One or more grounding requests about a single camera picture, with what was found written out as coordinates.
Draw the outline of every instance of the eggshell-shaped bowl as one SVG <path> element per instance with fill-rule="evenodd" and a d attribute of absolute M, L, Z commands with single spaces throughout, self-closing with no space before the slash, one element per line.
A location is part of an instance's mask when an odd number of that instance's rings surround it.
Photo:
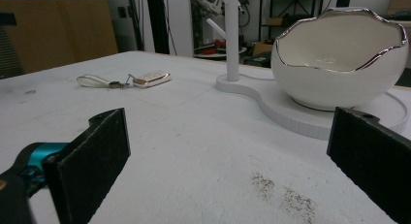
<path fill-rule="evenodd" d="M 401 25 L 364 8 L 329 9 L 276 38 L 271 68 L 296 102 L 333 111 L 385 93 L 402 74 L 407 56 Z"/>

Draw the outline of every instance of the metal rack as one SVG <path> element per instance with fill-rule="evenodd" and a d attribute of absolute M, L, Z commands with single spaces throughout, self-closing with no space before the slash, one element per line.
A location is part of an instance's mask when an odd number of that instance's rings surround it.
<path fill-rule="evenodd" d="M 261 30 L 262 27 L 268 27 L 268 28 L 272 28 L 272 27 L 279 27 L 279 26 L 275 26 L 275 25 L 266 25 L 263 24 L 263 17 L 262 17 L 262 13 L 263 13 L 263 1 L 264 0 L 260 0 L 260 12 L 259 12 L 259 33 L 258 33 L 258 40 L 261 41 Z M 323 10 L 323 1 L 324 0 L 320 0 L 319 1 L 319 5 L 318 5 L 318 15 L 322 12 Z M 350 0 L 337 0 L 336 1 L 336 7 L 348 7 L 350 4 Z M 317 0 L 312 0 L 311 1 L 311 10 L 308 11 L 300 2 L 300 0 L 291 0 L 291 2 L 288 4 L 288 6 L 286 8 L 284 8 L 278 15 L 274 15 L 273 12 L 273 8 L 274 8 L 274 0 L 269 0 L 269 17 L 274 17 L 274 16 L 282 16 L 284 15 L 291 7 L 293 7 L 293 15 L 296 14 L 297 11 L 297 7 L 300 6 L 302 8 L 302 10 L 307 14 L 310 15 L 312 17 L 315 16 L 315 11 L 316 11 L 316 6 L 317 6 Z"/>

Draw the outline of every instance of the white stand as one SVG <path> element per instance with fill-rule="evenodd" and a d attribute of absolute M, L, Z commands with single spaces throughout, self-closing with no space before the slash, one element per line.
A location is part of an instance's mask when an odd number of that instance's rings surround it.
<path fill-rule="evenodd" d="M 238 81 L 227 81 L 226 76 L 221 76 L 217 78 L 217 89 L 253 98 L 268 118 L 295 133 L 326 141 L 330 137 L 333 112 L 316 111 L 297 104 L 274 79 L 239 75 Z M 406 105 L 389 92 L 355 110 L 379 117 L 380 124 L 398 133 L 404 130 L 409 116 Z"/>

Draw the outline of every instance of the cable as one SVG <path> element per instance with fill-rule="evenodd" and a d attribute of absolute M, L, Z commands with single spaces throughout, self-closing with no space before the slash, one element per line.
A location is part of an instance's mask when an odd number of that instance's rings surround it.
<path fill-rule="evenodd" d="M 247 5 L 244 5 L 245 11 L 247 12 L 247 21 L 244 24 L 240 24 L 239 27 L 245 27 L 250 23 L 250 11 L 247 8 Z"/>
<path fill-rule="evenodd" d="M 143 45 L 143 50 L 145 50 L 145 42 L 144 42 L 144 2 L 143 2 L 143 0 L 139 0 L 139 15 L 142 16 L 142 18 L 139 18 L 139 19 L 142 20 L 142 45 Z"/>
<path fill-rule="evenodd" d="M 331 2 L 332 2 L 332 0 L 329 0 L 329 4 L 327 4 L 327 7 L 324 10 L 329 8 Z"/>
<path fill-rule="evenodd" d="M 166 10 L 164 10 L 164 14 L 166 15 L 167 28 L 169 30 L 170 38 L 172 39 L 172 45 L 173 45 L 175 56 L 178 56 L 177 51 L 175 50 L 174 38 L 173 38 L 172 29 L 170 28 L 170 22 L 169 22 L 169 0 L 166 0 L 166 2 L 167 2 L 167 12 L 166 12 Z"/>

